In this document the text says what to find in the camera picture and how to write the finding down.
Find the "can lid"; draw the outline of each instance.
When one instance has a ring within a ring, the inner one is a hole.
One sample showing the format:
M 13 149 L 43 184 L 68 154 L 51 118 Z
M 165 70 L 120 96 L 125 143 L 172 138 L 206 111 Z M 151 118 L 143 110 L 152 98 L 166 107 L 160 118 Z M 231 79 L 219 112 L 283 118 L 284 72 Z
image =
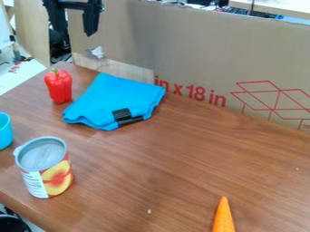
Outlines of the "can lid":
M 56 138 L 43 137 L 26 144 L 18 154 L 17 161 L 25 170 L 48 169 L 65 155 L 64 142 Z

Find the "folded blue cloth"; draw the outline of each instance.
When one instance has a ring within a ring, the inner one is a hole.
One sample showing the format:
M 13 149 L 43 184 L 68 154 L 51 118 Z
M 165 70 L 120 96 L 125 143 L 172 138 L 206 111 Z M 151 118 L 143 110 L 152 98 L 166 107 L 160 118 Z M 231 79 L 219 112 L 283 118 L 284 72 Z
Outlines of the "folded blue cloth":
M 147 120 L 164 95 L 162 87 L 100 73 L 86 92 L 63 111 L 63 120 L 111 131 L 119 127 L 114 111 L 128 108 L 132 118 Z

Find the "small red object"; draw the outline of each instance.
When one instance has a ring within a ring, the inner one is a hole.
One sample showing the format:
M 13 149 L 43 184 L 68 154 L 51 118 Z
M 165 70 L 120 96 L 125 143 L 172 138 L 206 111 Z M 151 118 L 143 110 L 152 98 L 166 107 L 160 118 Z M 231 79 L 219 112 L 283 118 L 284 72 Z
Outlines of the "small red object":
M 55 103 L 61 104 L 72 99 L 73 78 L 67 71 L 52 68 L 44 76 L 44 80 Z

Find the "toy carrot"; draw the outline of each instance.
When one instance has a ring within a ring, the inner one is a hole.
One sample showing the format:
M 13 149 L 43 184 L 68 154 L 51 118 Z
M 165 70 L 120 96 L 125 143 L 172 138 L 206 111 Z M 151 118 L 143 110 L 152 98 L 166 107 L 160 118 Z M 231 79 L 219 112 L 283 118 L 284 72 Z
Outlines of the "toy carrot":
M 234 221 L 226 197 L 220 198 L 212 232 L 235 232 Z

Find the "cardboard wall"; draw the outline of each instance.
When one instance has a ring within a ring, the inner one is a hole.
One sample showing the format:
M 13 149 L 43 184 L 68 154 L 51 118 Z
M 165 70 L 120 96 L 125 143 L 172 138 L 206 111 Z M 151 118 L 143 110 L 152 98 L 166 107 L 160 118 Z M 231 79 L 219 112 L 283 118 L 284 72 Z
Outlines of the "cardboard wall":
M 42 0 L 15 0 L 18 43 L 36 60 L 50 66 L 48 15 Z
M 72 49 L 152 69 L 170 92 L 310 131 L 310 27 L 139 0 L 106 0 L 87 37 L 69 11 Z

